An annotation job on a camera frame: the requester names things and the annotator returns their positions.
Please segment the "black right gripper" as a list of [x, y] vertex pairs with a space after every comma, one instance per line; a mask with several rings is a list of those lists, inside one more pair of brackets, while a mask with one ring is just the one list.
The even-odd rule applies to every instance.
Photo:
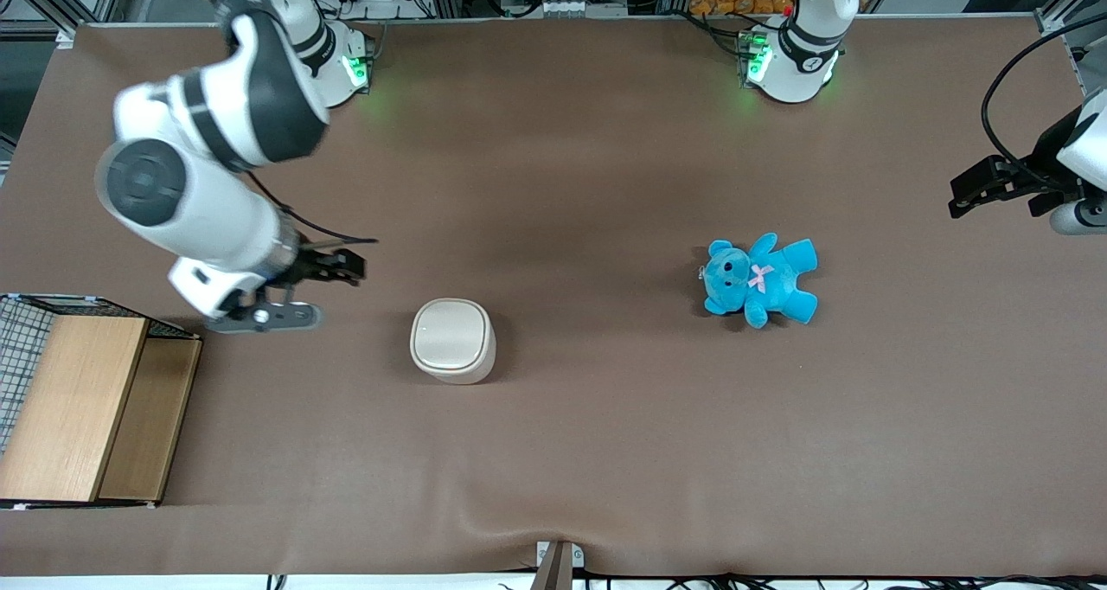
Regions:
[[290, 287], [307, 281], [360, 284], [364, 280], [365, 261], [359, 253], [351, 250], [340, 250], [339, 247], [315, 248], [303, 246], [298, 248], [296, 259], [290, 266]]

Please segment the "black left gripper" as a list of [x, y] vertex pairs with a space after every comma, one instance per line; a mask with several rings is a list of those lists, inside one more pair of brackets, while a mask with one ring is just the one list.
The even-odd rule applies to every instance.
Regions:
[[952, 199], [948, 201], [951, 219], [960, 219], [973, 208], [994, 200], [1015, 201], [1025, 197], [1032, 218], [1084, 199], [1084, 184], [1056, 157], [985, 157], [953, 177]]

